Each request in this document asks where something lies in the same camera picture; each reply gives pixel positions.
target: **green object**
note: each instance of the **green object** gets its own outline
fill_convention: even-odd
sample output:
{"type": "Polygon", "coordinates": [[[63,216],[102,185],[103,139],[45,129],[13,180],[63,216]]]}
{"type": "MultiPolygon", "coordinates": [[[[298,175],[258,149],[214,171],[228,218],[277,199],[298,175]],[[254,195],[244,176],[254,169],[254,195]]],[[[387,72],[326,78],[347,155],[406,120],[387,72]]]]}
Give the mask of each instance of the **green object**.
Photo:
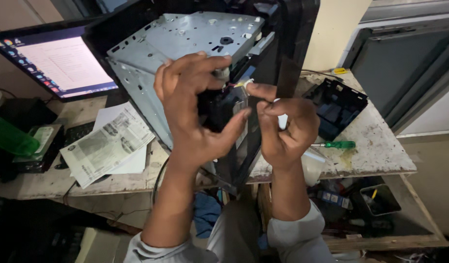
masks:
{"type": "Polygon", "coordinates": [[[38,150],[39,145],[38,140],[0,117],[0,148],[18,156],[30,156],[38,150]]]}
{"type": "Polygon", "coordinates": [[[326,141],[321,144],[313,144],[312,146],[324,146],[326,148],[337,148],[337,149],[353,149],[356,147],[354,141],[326,141]]]}

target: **green handle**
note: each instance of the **green handle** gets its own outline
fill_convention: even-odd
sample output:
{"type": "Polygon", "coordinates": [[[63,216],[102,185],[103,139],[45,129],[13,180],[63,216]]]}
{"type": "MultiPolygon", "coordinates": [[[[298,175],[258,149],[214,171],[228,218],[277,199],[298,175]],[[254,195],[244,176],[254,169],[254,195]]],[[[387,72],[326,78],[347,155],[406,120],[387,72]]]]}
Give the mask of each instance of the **green handle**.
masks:
{"type": "Polygon", "coordinates": [[[356,143],[354,141],[327,141],[325,143],[326,148],[337,148],[337,149],[353,149],[356,147],[356,143]]]}

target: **newspaper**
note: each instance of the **newspaper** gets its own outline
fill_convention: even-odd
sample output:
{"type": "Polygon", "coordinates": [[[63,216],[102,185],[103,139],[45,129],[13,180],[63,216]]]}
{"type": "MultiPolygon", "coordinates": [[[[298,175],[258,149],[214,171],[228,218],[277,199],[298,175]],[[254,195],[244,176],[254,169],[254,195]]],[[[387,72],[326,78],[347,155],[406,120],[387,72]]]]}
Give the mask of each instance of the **newspaper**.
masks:
{"type": "Polygon", "coordinates": [[[85,189],[128,159],[155,136],[131,104],[113,121],[60,150],[85,189]]]}

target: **white sleeve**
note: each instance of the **white sleeve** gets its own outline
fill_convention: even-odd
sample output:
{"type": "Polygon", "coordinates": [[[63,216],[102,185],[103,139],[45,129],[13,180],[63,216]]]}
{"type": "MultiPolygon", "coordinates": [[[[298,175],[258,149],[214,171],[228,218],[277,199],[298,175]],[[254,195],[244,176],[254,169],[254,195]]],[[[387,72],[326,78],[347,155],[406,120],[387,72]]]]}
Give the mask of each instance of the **white sleeve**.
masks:
{"type": "Polygon", "coordinates": [[[215,253],[195,247],[191,239],[173,248],[154,248],[142,242],[140,234],[135,235],[130,241],[124,263],[218,262],[215,253]]]}
{"type": "Polygon", "coordinates": [[[277,248],[282,263],[335,262],[322,239],[325,221],[311,201],[309,213],[297,221],[275,218],[268,223],[268,244],[277,248]]]}

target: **hand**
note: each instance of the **hand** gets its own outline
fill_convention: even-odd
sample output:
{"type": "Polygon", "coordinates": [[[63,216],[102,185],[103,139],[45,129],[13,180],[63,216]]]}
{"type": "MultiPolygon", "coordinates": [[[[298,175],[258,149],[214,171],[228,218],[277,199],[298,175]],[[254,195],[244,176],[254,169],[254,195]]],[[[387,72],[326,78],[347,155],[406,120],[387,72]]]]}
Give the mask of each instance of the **hand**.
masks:
{"type": "Polygon", "coordinates": [[[250,108],[235,114],[221,133],[199,124],[197,94],[206,89],[221,89],[224,82],[211,72],[226,68],[231,56],[207,57],[204,51],[189,54],[160,66],[153,87],[163,103],[174,139],[171,158],[197,169],[204,163],[225,156],[244,130],[250,108]]]}
{"type": "Polygon", "coordinates": [[[302,98],[275,100],[276,87],[249,83],[247,92],[267,101],[257,104],[262,131],[262,155],[274,170],[301,165],[301,156],[317,138],[321,121],[312,101],[302,98]],[[287,129],[279,131],[278,116],[288,115],[287,129]]]}

